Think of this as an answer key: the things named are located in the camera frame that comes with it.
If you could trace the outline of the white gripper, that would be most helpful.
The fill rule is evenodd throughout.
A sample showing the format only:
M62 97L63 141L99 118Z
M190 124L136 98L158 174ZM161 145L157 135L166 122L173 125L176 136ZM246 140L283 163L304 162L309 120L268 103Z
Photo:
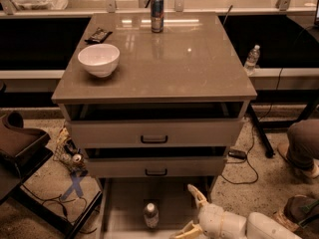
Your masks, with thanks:
M189 184L187 189L195 200L196 208L200 209L199 224L189 221L181 230L170 235L169 239L197 239L202 231L210 239L246 239L245 217L207 203L203 193L192 184Z

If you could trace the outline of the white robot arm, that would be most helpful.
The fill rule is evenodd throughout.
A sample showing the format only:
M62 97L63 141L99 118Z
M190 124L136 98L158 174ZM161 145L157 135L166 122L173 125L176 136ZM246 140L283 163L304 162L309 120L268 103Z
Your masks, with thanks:
M225 211L209 203L192 184L187 186L198 210L195 222L188 222L169 239L302 239L273 219L258 212L248 217Z

